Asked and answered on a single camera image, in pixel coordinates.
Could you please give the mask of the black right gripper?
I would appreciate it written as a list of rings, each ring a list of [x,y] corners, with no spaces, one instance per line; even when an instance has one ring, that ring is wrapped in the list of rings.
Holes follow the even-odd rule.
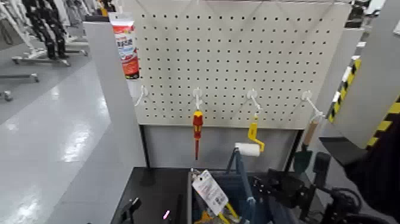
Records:
[[[295,172],[271,170],[268,176],[253,176],[254,197],[256,201],[268,201],[272,195],[278,202],[292,209],[310,205],[313,192],[300,175]]]

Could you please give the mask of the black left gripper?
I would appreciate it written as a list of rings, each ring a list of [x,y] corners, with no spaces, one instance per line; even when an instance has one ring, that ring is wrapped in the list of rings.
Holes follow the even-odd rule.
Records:
[[[134,224],[133,213],[140,208],[142,201],[139,197],[130,199],[128,203],[121,209],[120,224]],[[162,216],[161,224],[173,224],[173,214],[171,210],[166,210]]]

